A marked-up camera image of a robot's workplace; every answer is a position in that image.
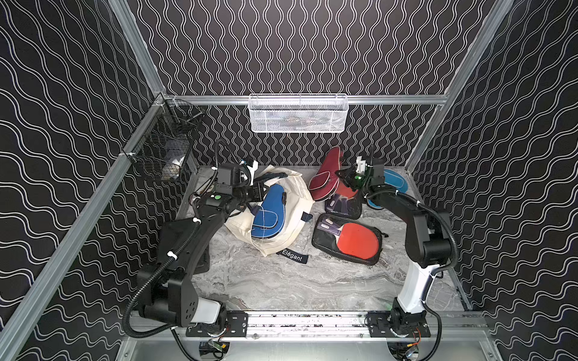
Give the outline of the teal paddle case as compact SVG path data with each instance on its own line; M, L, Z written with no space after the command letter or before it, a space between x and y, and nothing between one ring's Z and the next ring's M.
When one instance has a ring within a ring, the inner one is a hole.
M397 171L386 167L376 167L374 168L373 177L368 182L369 185L379 185L386 184L392 186L402 193L406 193L409 189L409 185L405 179Z

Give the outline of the maroon paddle case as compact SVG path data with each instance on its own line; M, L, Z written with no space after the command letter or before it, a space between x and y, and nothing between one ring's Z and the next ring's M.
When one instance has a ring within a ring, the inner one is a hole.
M337 172L342 168L342 164L343 150L339 146L332 147L309 182L308 189L315 202L325 201L335 194L340 183Z

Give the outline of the blue paddle case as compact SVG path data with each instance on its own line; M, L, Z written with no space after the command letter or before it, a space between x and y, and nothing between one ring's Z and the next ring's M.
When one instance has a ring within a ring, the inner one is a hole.
M271 239L282 231L286 218L286 198L283 186L274 184L269 188L265 199L256 207L251 237Z

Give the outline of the cream canvas tote bag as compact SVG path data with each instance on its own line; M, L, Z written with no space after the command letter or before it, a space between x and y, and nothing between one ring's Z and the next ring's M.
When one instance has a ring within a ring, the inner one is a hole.
M312 219L312 207L315 201L312 199L303 175L298 171L268 165L260 174L266 177L265 185L269 188L274 184L284 187L287 193L286 218L282 231L271 239L254 239L251 237L251 228L256 214L256 207L262 202L251 202L250 208L241 214L230 217L225 227L241 242L251 245L263 257L272 254L281 254L290 248L297 237Z

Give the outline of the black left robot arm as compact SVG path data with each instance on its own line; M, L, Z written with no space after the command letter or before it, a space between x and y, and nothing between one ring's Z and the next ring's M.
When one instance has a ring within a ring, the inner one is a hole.
M269 188L254 180L257 169L256 161L219 165L209 190L197 198L195 215L165 225L156 261L138 271L138 289L121 321L126 335L147 338L192 323L205 324L215 333L227 329L226 308L199 296L192 277L211 239L230 215L264 200Z

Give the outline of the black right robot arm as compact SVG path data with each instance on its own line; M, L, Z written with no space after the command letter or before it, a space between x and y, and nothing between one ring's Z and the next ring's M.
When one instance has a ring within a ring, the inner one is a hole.
M427 297L436 276L457 263L458 246L448 215L393 185L379 184L371 165L362 171L354 165L336 175L347 187L360 191L365 200L390 211L406 224L405 250L411 263L387 324L395 335L407 335L425 325L427 314L433 314Z

